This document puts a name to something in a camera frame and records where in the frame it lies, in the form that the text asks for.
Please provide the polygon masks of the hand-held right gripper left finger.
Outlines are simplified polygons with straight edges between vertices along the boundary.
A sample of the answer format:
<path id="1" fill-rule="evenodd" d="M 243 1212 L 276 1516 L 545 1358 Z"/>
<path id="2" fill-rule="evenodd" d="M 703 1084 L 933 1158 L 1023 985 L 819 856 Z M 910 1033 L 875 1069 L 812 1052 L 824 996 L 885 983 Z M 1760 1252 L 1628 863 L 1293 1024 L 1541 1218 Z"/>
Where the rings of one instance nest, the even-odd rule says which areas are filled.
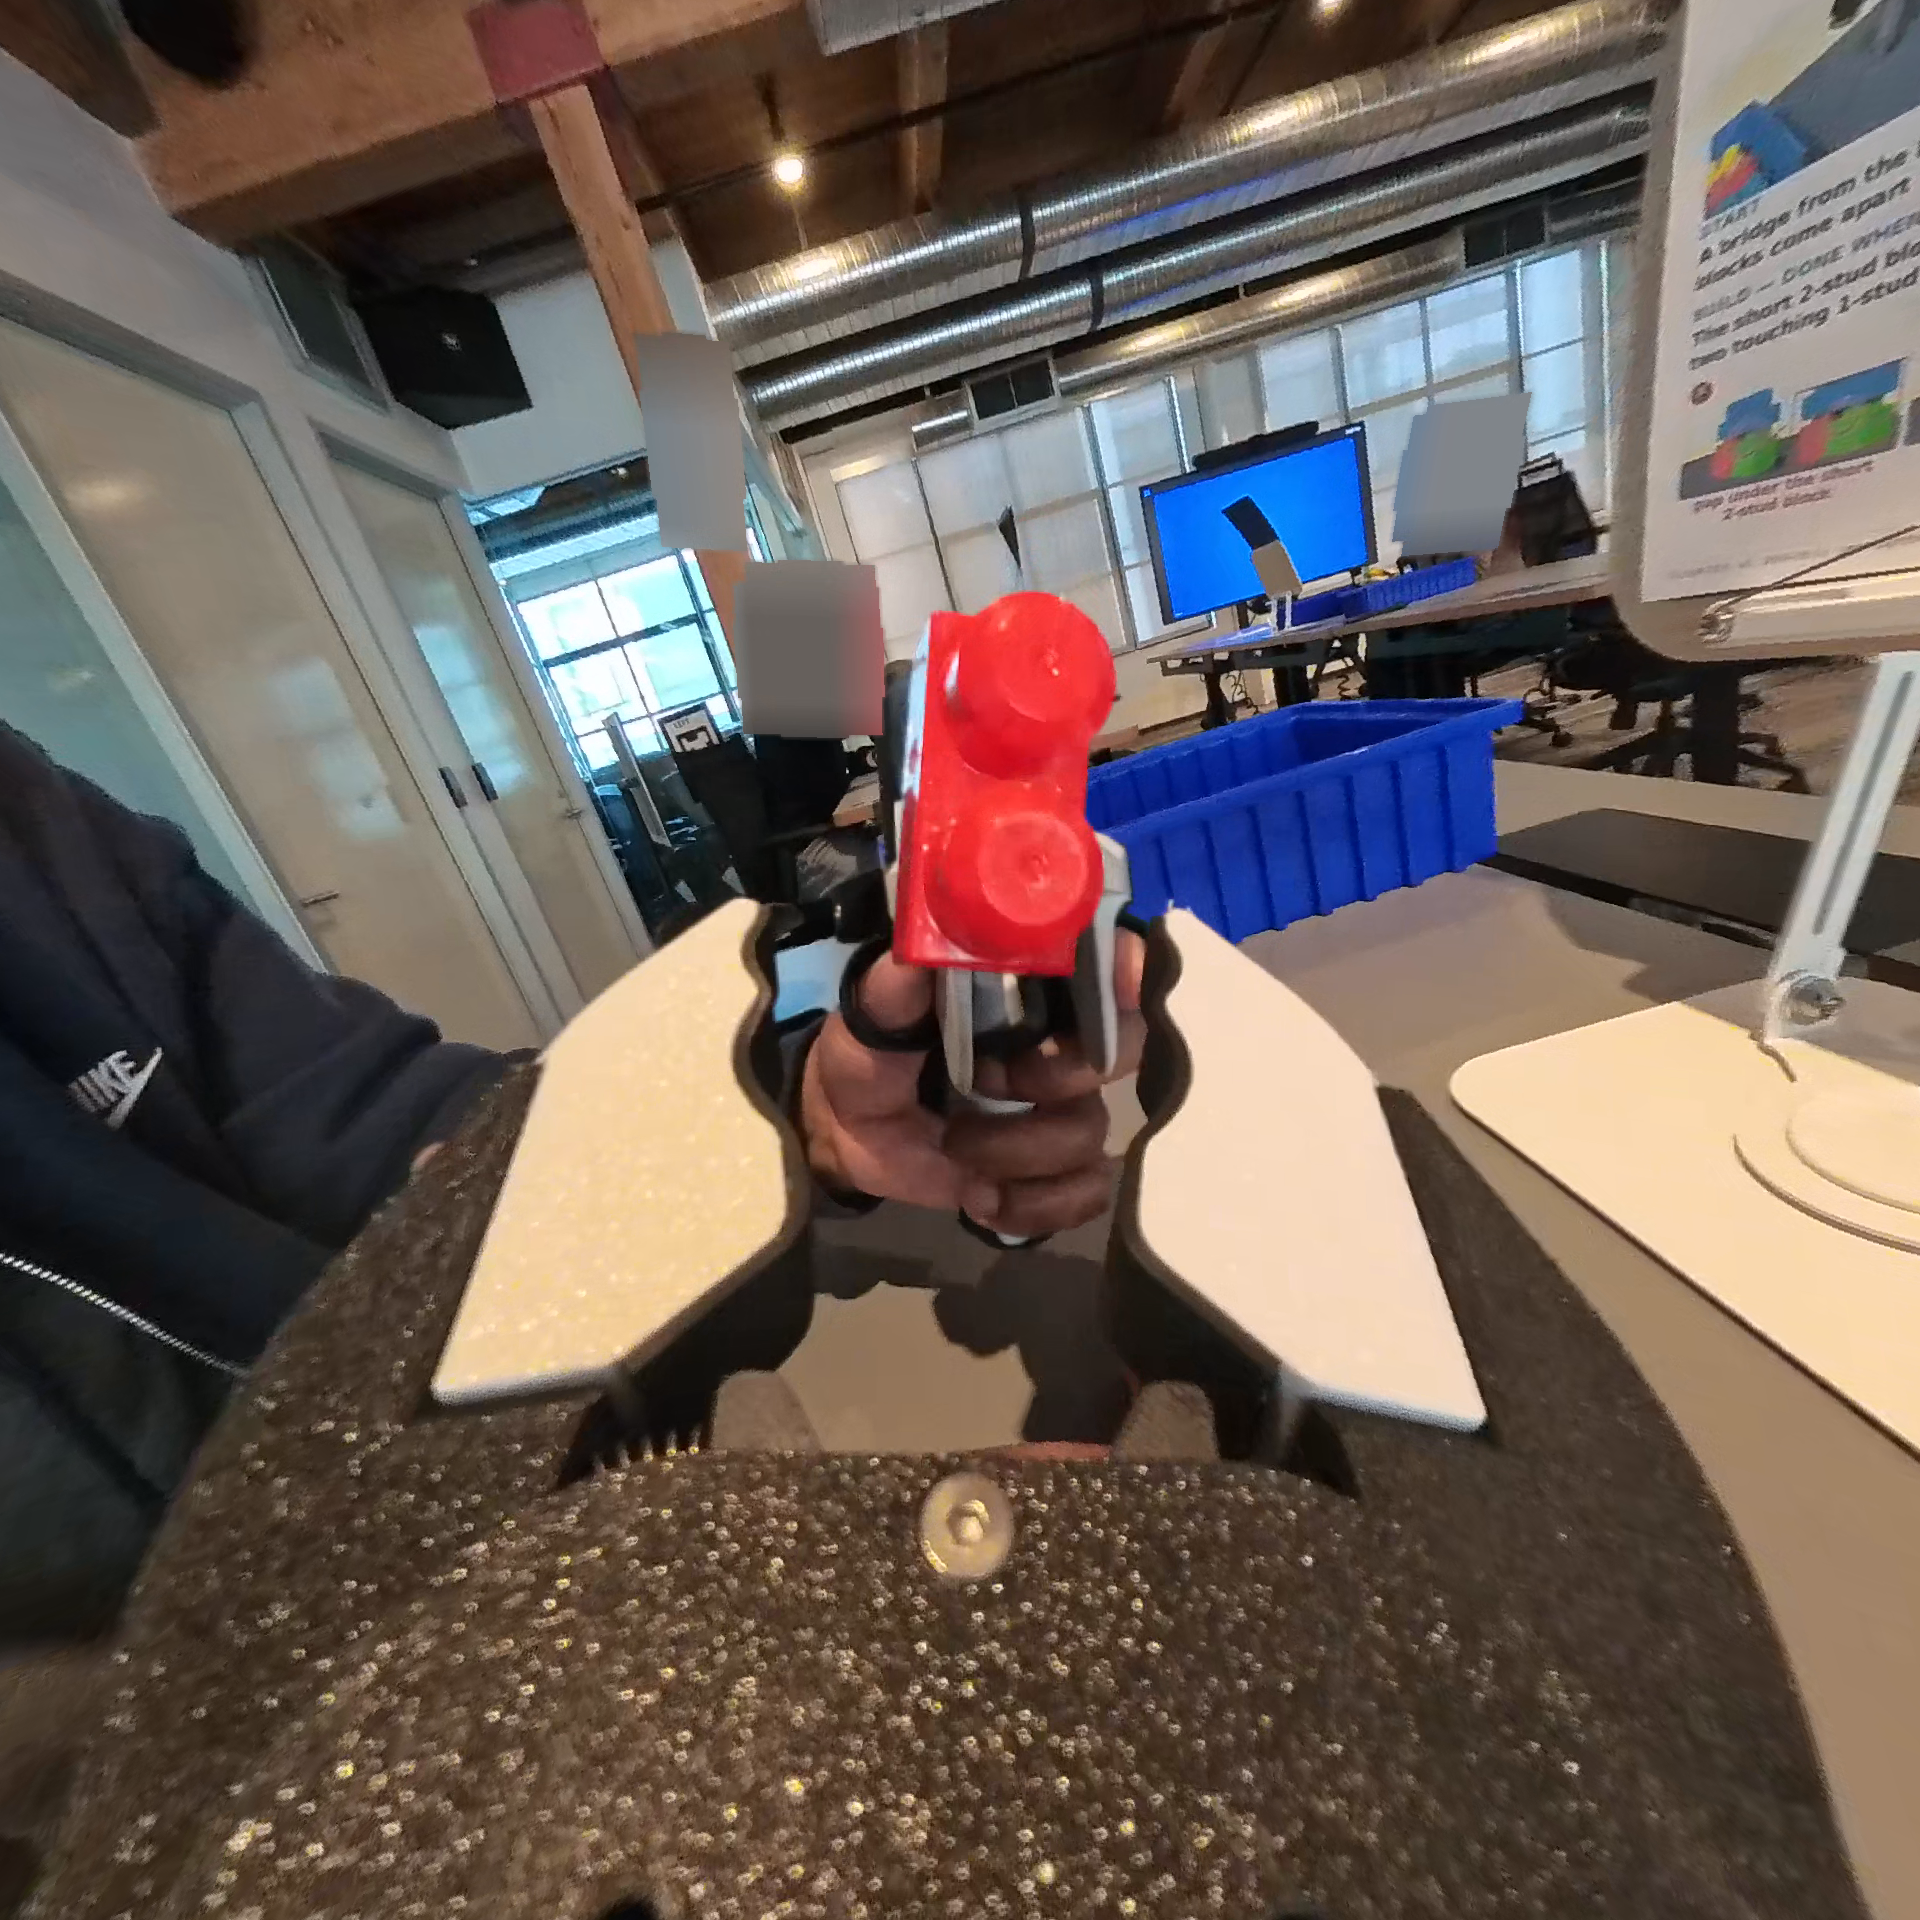
<path id="1" fill-rule="evenodd" d="M 800 1246 L 808 1145 L 756 1063 L 773 911 L 710 907 L 543 1052 L 437 1405 L 596 1390 Z"/>

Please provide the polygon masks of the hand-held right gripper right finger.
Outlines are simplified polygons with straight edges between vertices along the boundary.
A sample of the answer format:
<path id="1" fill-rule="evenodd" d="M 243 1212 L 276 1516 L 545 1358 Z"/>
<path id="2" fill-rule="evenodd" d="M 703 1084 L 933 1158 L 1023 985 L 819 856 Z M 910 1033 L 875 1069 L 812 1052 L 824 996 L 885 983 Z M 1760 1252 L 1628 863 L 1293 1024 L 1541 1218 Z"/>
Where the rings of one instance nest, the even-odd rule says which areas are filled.
<path id="1" fill-rule="evenodd" d="M 1481 1429 L 1488 1395 L 1379 1076 L 1190 907 L 1147 935 L 1139 1131 L 1110 1278 L 1169 1380 L 1240 1371 L 1275 1421 Z"/>

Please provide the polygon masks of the red two-stud building block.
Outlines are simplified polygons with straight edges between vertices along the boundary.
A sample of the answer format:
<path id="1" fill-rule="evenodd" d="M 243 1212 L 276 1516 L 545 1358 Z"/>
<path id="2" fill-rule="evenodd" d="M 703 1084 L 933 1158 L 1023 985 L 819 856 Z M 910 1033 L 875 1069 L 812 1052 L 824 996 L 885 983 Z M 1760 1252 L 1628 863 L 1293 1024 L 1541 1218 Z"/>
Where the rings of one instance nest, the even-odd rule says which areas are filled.
<path id="1" fill-rule="evenodd" d="M 1101 903 L 1092 743 L 1110 635 L 1049 592 L 933 610 L 907 668 L 896 960 L 1072 978 Z"/>

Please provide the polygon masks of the person's left hand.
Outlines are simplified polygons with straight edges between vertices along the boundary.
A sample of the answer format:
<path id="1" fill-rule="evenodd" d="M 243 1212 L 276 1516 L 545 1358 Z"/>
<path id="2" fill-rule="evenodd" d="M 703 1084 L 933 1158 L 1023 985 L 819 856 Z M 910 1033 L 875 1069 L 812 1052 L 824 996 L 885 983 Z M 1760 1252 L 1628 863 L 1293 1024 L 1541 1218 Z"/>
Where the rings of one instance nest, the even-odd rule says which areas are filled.
<path id="1" fill-rule="evenodd" d="M 848 960 L 848 1009 L 808 1041 L 795 1127 L 812 1185 L 864 1202 L 907 1202 L 972 1212 L 1002 1239 L 1045 1239 L 1092 1230 L 1112 1202 L 1110 1084 L 1139 1069 L 1147 935 L 1112 932 L 1112 1063 L 1092 1063 L 1074 1041 L 1045 1041 L 1004 1063 L 981 1063 L 975 1086 L 1016 1111 L 920 1103 L 923 1052 L 875 1052 L 871 1033 L 907 1041 L 933 1022 L 935 978 L 896 960 L 875 941 Z"/>

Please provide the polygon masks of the large blue plastic bin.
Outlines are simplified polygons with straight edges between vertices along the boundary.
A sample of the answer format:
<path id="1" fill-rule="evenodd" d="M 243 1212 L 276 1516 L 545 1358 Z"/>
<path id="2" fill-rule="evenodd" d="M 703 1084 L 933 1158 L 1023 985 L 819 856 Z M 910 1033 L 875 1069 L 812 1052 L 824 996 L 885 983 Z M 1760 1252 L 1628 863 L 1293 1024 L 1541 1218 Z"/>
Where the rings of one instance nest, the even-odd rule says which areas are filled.
<path id="1" fill-rule="evenodd" d="M 1287 702 L 1092 767 L 1092 827 L 1125 850 L 1132 911 L 1220 935 L 1329 920 L 1497 850 L 1492 738 L 1516 698 Z"/>

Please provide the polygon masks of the computer monitor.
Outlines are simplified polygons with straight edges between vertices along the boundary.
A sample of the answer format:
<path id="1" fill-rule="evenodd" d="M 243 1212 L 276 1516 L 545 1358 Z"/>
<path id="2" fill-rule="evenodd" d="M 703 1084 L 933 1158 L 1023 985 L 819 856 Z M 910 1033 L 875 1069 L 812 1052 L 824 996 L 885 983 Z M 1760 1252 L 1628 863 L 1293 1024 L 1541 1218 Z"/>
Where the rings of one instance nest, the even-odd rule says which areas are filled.
<path id="1" fill-rule="evenodd" d="M 1369 428 L 1139 483 L 1139 525 L 1162 625 L 1263 600 L 1257 550 L 1287 550 L 1305 586 L 1356 576 L 1379 562 Z"/>

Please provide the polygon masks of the small blue plastic bin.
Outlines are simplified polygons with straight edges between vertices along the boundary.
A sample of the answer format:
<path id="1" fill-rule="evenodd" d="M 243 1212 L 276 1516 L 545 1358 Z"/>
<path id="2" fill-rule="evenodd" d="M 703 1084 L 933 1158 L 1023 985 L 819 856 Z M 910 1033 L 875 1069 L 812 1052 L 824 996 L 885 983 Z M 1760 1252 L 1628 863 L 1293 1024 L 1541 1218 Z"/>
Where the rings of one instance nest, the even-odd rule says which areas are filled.
<path id="1" fill-rule="evenodd" d="M 1427 567 L 1402 567 L 1402 571 L 1387 571 L 1387 576 L 1293 600 L 1293 627 L 1305 627 L 1305 625 L 1371 625 L 1387 610 L 1413 610 L 1413 604 L 1427 604 L 1427 600 L 1450 600 L 1450 592 L 1466 592 L 1466 586 L 1481 586 L 1476 555 L 1427 562 Z"/>

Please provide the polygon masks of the person's dark jacket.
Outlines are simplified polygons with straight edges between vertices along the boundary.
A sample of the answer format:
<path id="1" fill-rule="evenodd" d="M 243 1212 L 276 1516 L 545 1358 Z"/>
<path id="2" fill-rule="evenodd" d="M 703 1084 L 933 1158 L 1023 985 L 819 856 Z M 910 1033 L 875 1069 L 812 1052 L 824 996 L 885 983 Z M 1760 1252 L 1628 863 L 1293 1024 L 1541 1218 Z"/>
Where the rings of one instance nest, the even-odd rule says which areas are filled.
<path id="1" fill-rule="evenodd" d="M 0 731 L 0 1636 L 111 1632 L 233 1384 L 529 1052 L 300 960 Z"/>

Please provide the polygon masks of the white sign stand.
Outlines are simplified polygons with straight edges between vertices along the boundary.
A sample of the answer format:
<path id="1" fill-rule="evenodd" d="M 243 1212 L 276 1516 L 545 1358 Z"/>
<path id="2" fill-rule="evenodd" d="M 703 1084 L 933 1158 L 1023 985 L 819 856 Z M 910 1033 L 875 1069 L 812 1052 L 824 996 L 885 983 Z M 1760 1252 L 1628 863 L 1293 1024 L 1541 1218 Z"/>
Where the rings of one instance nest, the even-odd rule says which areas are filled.
<path id="1" fill-rule="evenodd" d="M 1914 650 L 1873 657 L 1787 927 L 1719 985 L 1455 1069 L 1455 1107 L 1920 1448 L 1920 1011 L 1847 983 L 1902 767 Z"/>

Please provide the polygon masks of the printed instruction sheet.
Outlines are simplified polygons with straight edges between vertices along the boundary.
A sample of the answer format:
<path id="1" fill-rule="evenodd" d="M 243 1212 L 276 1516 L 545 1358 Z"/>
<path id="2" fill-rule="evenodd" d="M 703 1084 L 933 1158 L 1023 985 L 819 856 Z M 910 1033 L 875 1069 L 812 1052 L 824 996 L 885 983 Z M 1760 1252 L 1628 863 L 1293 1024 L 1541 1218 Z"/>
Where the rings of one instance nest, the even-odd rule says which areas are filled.
<path id="1" fill-rule="evenodd" d="M 1668 52 L 1634 600 L 1914 567 L 1920 8 L 1693 0 Z"/>

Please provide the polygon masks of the wooden post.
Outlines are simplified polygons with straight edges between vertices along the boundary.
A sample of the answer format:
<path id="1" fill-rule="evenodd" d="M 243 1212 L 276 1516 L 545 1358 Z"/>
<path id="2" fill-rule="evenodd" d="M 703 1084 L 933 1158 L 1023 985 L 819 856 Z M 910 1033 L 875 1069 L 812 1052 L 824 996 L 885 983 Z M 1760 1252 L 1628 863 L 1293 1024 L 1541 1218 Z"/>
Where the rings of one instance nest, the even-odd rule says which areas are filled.
<path id="1" fill-rule="evenodd" d="M 579 234 L 591 290 L 612 315 L 618 356 L 640 412 L 640 461 L 662 543 L 700 562 L 723 635 L 737 635 L 737 586 L 746 571 L 746 471 L 728 353 L 672 318 L 640 226 L 640 139 L 596 52 L 591 10 L 566 0 L 473 8 L 489 103 L 522 110 L 562 207 Z"/>

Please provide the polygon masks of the black wall speaker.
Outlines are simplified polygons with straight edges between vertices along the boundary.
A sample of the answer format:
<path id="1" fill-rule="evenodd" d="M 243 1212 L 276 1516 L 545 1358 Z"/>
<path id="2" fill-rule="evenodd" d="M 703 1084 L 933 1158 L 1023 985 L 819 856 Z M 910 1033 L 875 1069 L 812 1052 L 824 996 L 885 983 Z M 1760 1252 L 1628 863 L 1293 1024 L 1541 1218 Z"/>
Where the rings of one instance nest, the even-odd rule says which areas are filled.
<path id="1" fill-rule="evenodd" d="M 479 428 L 529 412 L 529 384 L 489 298 L 419 281 L 359 298 L 351 315 L 390 399 L 419 421 Z"/>

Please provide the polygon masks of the silver ventilation duct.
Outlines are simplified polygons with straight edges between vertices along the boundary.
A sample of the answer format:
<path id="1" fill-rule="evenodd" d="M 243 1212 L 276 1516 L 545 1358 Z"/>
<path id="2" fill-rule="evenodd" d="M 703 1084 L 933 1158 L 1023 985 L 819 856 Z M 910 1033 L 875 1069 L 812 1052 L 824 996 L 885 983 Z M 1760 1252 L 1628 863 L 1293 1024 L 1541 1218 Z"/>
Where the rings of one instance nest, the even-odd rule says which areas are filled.
<path id="1" fill-rule="evenodd" d="M 703 290 L 762 421 L 1016 353 L 1634 157 L 1668 8 L 1557 8 L 1314 83 L 1132 162 L 920 214 Z"/>

